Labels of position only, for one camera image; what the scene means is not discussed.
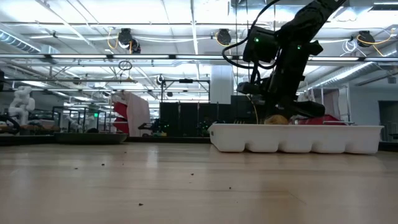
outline wall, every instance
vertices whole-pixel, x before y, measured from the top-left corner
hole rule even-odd
[[[379,101],[398,101],[398,89],[350,87],[351,120],[358,125],[379,125]]]

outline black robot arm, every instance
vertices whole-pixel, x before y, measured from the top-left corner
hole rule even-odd
[[[346,0],[314,0],[296,13],[294,19],[274,32],[254,26],[246,38],[245,62],[253,62],[250,82],[240,83],[238,91],[262,95],[266,115],[295,114],[308,117],[323,116],[325,107],[313,102],[296,102],[296,92],[310,55],[323,51],[318,41],[311,42],[327,19]],[[260,62],[273,62],[264,67]],[[269,78],[261,79],[258,67],[275,68]]]

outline ceiling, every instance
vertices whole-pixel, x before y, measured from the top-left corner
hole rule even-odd
[[[248,0],[248,9],[233,7],[229,0],[49,0],[47,4],[65,22],[71,25],[66,26],[63,21],[54,13],[44,8],[37,1],[39,0],[2,0],[0,1],[0,22],[13,33],[24,38],[35,46],[49,45],[59,51],[60,54],[127,54],[126,50],[118,47],[112,49],[105,38],[112,37],[121,28],[131,28],[134,37],[139,39],[142,54],[199,54],[199,55],[220,55],[221,46],[212,37],[219,29],[229,29],[233,43],[245,38],[248,31],[247,23],[251,23],[261,7],[255,3],[261,1]],[[294,17],[294,14],[310,1],[281,1],[274,9],[266,11],[260,17],[257,24],[268,29],[279,29],[287,21]],[[324,51],[321,56],[363,56],[375,54],[372,47],[358,47],[353,52],[345,54],[345,40],[356,37],[360,30],[369,30],[376,41],[386,40],[391,36],[391,29],[397,27],[398,11],[370,11],[371,1],[361,1],[356,7],[344,7],[331,17],[315,39],[320,40]],[[244,6],[246,1],[239,1]],[[76,33],[90,39],[89,45],[84,40],[78,40]],[[198,39],[197,50],[195,50],[194,38]],[[172,42],[173,39],[180,39],[184,42]],[[395,44],[396,37],[393,36],[384,44],[378,45],[379,49]],[[116,43],[115,39],[110,40],[111,46]],[[227,52],[231,55],[241,55],[244,45]],[[21,54],[19,49],[0,42],[0,53]],[[151,82],[155,82],[158,75],[165,78],[177,80],[179,78],[192,78],[209,80],[212,63],[183,63],[176,67],[141,67],[148,78],[142,72],[132,69],[123,72],[123,77],[136,79],[139,84],[132,83],[99,83],[95,87],[107,87],[115,89],[153,89]],[[341,68],[342,65],[309,65],[304,75],[306,82],[315,82],[319,78]],[[53,67],[53,72],[59,72],[63,67]],[[32,67],[40,73],[48,74],[49,67]],[[271,71],[261,70],[263,76]],[[245,81],[248,71],[234,68],[237,82]],[[57,78],[113,78],[114,71],[109,67],[72,67],[61,71]],[[172,88],[202,90],[203,87],[197,83],[183,84],[176,83]],[[179,99],[201,99],[206,98],[206,93],[192,93],[191,95],[175,94],[174,98]],[[146,93],[141,97],[155,100],[153,96]]]

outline ceiling light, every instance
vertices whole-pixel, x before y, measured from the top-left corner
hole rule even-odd
[[[0,58],[45,58],[39,54],[0,54]]]
[[[358,57],[311,57],[309,60],[314,60],[314,61],[356,61],[358,60]]]
[[[374,4],[378,4],[378,5],[395,4],[395,5],[398,5],[398,2],[375,2]]]
[[[115,55],[117,59],[169,59],[168,55]]]
[[[224,59],[223,56],[219,55],[176,55],[176,59],[202,59],[202,60],[212,60],[212,59]]]
[[[111,52],[111,54],[114,54],[111,49],[105,49],[106,52]]]
[[[69,97],[68,95],[64,94],[64,93],[60,93],[58,91],[54,91],[55,94],[58,94],[60,96],[64,96],[64,97]]]
[[[370,57],[370,58],[365,58],[366,62],[398,62],[398,58],[391,57]]]
[[[87,89],[87,90],[81,90],[81,91],[109,91],[109,90],[95,90],[95,89]]]
[[[51,55],[52,58],[106,58],[106,55]]]
[[[81,101],[91,101],[93,99],[87,98],[87,97],[82,97],[82,96],[74,96],[75,99],[81,100]]]
[[[76,89],[49,89],[48,91],[79,91],[79,90],[76,90]]]
[[[37,86],[37,87],[47,87],[47,84],[44,84],[42,82],[36,82],[36,81],[21,81],[22,83],[26,83],[28,85],[32,86]]]

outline white robot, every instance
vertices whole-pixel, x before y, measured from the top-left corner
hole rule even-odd
[[[65,119],[70,122],[71,126],[76,127],[77,129],[82,129],[83,128],[83,126],[81,124],[79,124],[75,119],[72,119],[69,115],[66,115]],[[86,118],[86,121],[85,121],[85,128],[86,129],[90,125],[90,123],[92,121],[94,121],[94,116],[90,116],[90,117]]]
[[[9,116],[19,115],[19,125],[26,125],[29,112],[35,109],[35,100],[30,97],[32,88],[29,86],[20,86],[14,92],[14,100],[8,108]]]
[[[79,123],[77,123],[76,120],[72,119],[69,115],[66,115],[65,118],[70,122],[70,126],[76,127],[77,129],[82,128],[82,126]]]

